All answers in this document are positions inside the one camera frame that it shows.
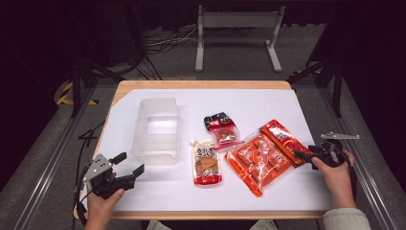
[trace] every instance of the white sleeve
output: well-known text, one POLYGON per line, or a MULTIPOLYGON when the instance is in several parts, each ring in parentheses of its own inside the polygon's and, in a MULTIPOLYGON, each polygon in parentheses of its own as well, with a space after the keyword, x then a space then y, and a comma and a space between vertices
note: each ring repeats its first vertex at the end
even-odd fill
POLYGON ((371 230, 365 214, 355 208, 333 209, 325 213, 326 230, 371 230))

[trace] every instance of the clear plastic tray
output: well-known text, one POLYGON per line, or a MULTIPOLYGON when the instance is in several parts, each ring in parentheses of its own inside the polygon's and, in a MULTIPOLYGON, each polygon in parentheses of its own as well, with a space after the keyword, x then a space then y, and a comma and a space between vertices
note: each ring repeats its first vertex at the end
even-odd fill
POLYGON ((174 98, 144 99, 140 102, 132 153, 144 164, 177 163, 180 109, 174 98))

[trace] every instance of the red snack bag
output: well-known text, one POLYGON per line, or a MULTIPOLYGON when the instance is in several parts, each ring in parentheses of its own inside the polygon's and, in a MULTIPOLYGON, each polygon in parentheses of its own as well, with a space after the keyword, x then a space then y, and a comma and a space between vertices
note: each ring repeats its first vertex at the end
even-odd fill
POLYGON ((296 158, 295 150, 302 151, 306 153, 311 153, 311 151, 306 148, 302 143, 290 133, 286 127, 281 125, 277 120, 272 120, 269 123, 262 126, 259 131, 266 134, 271 138, 275 144, 277 144, 281 150, 286 154, 290 160, 292 160, 295 167, 299 167, 305 163, 304 160, 296 158))
POLYGON ((194 141, 192 150, 194 184, 216 184, 222 180, 218 152, 212 140, 194 141))
POLYGON ((264 186, 292 168, 292 162, 263 133, 256 133, 229 150, 225 158, 255 196, 262 196, 264 186))
POLYGON ((223 150, 242 143, 236 124, 225 113, 205 117, 204 124, 216 141, 215 150, 223 150))

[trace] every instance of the hand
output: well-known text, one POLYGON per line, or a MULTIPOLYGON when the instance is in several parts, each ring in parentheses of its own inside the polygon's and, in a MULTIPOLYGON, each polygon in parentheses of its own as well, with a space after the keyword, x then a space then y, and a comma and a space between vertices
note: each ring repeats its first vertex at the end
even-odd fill
POLYGON ((123 197, 124 189, 116 191, 109 199, 104 199, 93 193, 87 196, 88 216, 85 230, 107 229, 113 215, 114 205, 123 197))
MULTIPOLYGON (((351 165, 355 164, 355 157, 347 150, 343 153, 349 158, 351 165)), ((333 208, 356 208, 352 196, 349 165, 332 168, 317 157, 311 158, 313 164, 319 168, 325 177, 325 182, 332 195, 333 208)))

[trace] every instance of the gray carpet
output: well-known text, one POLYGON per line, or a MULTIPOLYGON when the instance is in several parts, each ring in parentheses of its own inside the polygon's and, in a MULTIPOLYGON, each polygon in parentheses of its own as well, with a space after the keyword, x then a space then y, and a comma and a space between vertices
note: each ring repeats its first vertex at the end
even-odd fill
MULTIPOLYGON (((267 32, 263 29, 253 30, 247 35, 237 34, 232 31, 213 31, 205 36, 205 59, 202 73, 194 72, 196 42, 190 41, 179 45, 166 53, 150 55, 157 71, 165 80, 286 80, 288 75, 296 70, 305 68, 310 52, 312 51, 324 26, 307 26, 281 28, 277 40, 276 51, 282 65, 282 72, 272 70, 270 59, 267 55, 263 40, 267 32)), ((145 63, 140 64, 146 72, 145 63)), ((143 79, 138 72, 133 71, 125 75, 129 80, 143 79)), ((341 112, 342 119, 337 120, 331 114, 329 100, 325 94, 331 95, 331 85, 327 90, 316 89, 311 84, 313 78, 301 80, 292 86, 298 90, 298 99, 306 117, 307 124, 315 143, 320 143, 320 134, 339 130, 337 124, 344 124, 350 134, 359 134, 360 140, 353 144, 358 151, 358 162, 362 162, 371 174, 373 183, 376 184, 382 203, 381 210, 388 210, 393 223, 398 229, 406 229, 406 220, 403 214, 406 211, 406 195, 400 189, 387 165, 385 164, 379 148, 376 146, 368 127, 354 103, 347 87, 343 87, 341 112)), ((94 128, 102 122, 108 112, 117 84, 105 80, 92 91, 91 99, 99 100, 98 105, 87 105, 80 115, 76 128, 70 130, 70 139, 64 146, 65 152, 57 164, 57 171, 49 183, 46 184, 46 194, 37 203, 36 209, 31 210, 31 217, 26 229, 69 229, 72 219, 73 193, 77 160, 83 140, 78 138, 88 129, 94 128)), ((44 129, 41 136, 33 145, 27 157, 11 178, 8 185, 0 195, 0 229, 13 229, 35 186, 53 157, 55 149, 60 146, 60 138, 66 136, 66 127, 73 123, 70 118, 71 105, 60 105, 59 110, 44 129)), ((95 150, 97 140, 92 141, 83 151, 81 165, 88 163, 95 150)), ((368 196, 368 186, 358 184, 357 204, 363 210, 371 223, 372 229, 394 229, 392 225, 382 222, 377 215, 368 196)), ((279 219, 277 223, 283 229, 317 229, 314 219, 279 219)), ((113 220, 110 229, 138 229, 139 221, 113 220)), ((77 221, 77 229, 82 229, 77 221)))

